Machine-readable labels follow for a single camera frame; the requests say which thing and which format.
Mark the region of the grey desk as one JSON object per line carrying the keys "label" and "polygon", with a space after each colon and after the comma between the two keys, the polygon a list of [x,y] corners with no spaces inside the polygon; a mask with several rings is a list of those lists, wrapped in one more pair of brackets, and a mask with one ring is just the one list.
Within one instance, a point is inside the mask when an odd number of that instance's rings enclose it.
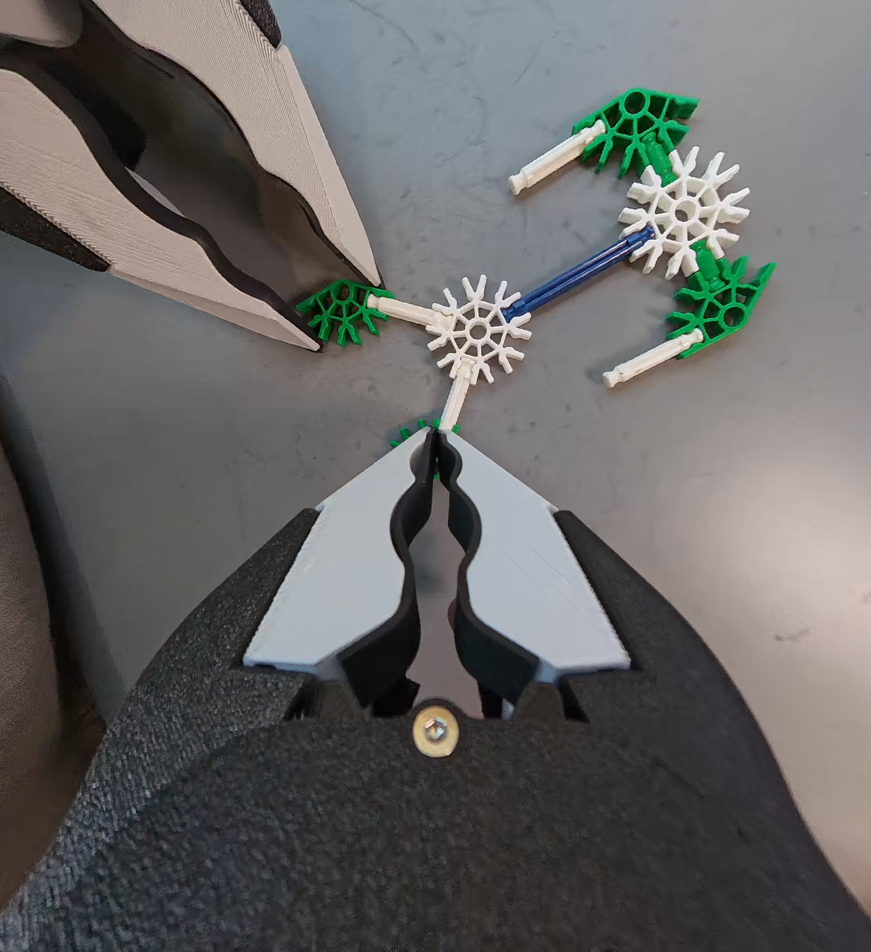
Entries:
{"label": "grey desk", "polygon": [[[538,311],[465,438],[575,512],[707,640],[871,913],[871,2],[275,2],[385,284],[526,292],[618,235],[629,181],[507,178],[618,93],[695,97],[775,275],[722,345],[659,343],[663,268]],[[438,413],[425,333],[305,354],[0,232],[0,432],[105,720],[300,508]]]}

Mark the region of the green white toy connector assembly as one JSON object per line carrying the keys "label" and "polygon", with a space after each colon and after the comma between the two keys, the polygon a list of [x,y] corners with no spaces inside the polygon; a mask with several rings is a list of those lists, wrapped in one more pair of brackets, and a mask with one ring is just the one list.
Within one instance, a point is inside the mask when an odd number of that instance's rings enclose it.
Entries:
{"label": "green white toy connector assembly", "polygon": [[734,227],[750,213],[748,188],[727,193],[739,165],[723,166],[717,152],[698,170],[699,149],[680,154],[697,98],[635,87],[608,101],[572,127],[571,135],[509,178],[519,196],[574,162],[599,173],[616,156],[619,178],[636,173],[619,216],[620,237],[577,265],[528,292],[502,310],[517,318],[555,302],[607,270],[642,262],[643,272],[667,262],[665,278],[683,279],[675,301],[683,309],[666,316],[663,343],[604,373],[604,383],[627,383],[663,363],[685,360],[729,339],[745,327],[775,273],[775,263],[748,272],[748,258],[731,262],[727,250],[739,241]]}

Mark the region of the green fan toy connector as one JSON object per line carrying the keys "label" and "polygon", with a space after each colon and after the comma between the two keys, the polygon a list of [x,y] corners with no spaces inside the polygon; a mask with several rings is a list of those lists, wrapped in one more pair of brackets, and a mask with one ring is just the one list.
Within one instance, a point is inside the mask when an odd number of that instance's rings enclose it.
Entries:
{"label": "green fan toy connector", "polygon": [[[416,432],[421,431],[423,429],[431,428],[434,430],[438,430],[440,427],[441,427],[441,420],[439,418],[434,418],[432,421],[427,421],[425,418],[419,418],[418,421],[416,422],[415,430],[412,430],[411,427],[401,427],[399,429],[398,436],[394,440],[390,441],[390,446],[391,447],[399,446],[400,444],[406,442],[412,436],[414,436]],[[453,433],[459,433],[459,429],[460,427],[458,423],[454,423],[452,425]],[[435,464],[434,479],[439,480],[438,462],[436,462]]]}
{"label": "green fan toy connector", "polygon": [[370,305],[370,297],[394,299],[394,294],[352,280],[338,279],[301,300],[296,304],[296,310],[323,343],[334,338],[341,347],[350,342],[361,345],[359,327],[378,336],[376,322],[389,320],[386,314]]}

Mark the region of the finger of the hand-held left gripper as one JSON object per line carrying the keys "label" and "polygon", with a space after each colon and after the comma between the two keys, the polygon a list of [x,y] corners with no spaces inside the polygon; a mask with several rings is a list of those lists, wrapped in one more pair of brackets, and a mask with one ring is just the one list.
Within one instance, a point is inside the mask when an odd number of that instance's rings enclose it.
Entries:
{"label": "finger of the hand-held left gripper", "polygon": [[334,277],[382,287],[368,234],[268,2],[87,2],[129,51],[222,118],[293,291]]}
{"label": "finger of the hand-held left gripper", "polygon": [[71,90],[14,56],[0,56],[0,185],[108,262],[105,272],[264,337],[322,351],[290,303],[122,164]]}

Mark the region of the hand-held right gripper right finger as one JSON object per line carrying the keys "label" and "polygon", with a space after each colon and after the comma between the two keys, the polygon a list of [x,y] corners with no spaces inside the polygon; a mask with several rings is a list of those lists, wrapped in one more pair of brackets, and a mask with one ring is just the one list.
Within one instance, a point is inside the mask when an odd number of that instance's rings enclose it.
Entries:
{"label": "hand-held right gripper right finger", "polygon": [[462,549],[453,636],[481,716],[513,716],[534,684],[577,706],[567,682],[631,672],[632,656],[565,526],[574,517],[459,435],[437,435],[447,525]]}

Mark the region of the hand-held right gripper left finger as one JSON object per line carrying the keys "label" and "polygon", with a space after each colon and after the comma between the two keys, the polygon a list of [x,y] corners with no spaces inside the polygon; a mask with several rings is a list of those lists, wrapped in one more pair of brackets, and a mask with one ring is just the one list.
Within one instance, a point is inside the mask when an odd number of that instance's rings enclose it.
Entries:
{"label": "hand-held right gripper left finger", "polygon": [[419,430],[326,498],[242,662],[348,684],[361,708],[397,717],[421,638],[412,542],[431,515],[437,439]]}

